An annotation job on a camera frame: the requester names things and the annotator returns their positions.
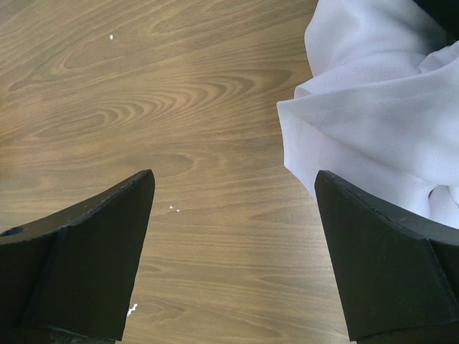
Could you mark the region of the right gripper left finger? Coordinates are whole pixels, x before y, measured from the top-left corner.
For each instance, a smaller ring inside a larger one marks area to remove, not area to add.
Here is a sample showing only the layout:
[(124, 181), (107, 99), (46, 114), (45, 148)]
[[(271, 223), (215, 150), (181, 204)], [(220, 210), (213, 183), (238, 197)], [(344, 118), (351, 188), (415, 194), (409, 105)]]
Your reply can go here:
[(1, 234), (2, 340), (121, 340), (155, 192), (151, 170)]

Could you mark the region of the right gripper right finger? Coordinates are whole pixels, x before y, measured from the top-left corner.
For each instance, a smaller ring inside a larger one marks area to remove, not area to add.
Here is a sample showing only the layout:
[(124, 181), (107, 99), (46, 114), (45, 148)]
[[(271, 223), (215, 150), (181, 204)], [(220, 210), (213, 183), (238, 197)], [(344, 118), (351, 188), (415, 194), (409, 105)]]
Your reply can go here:
[(350, 341), (457, 342), (458, 230), (329, 171), (315, 191)]

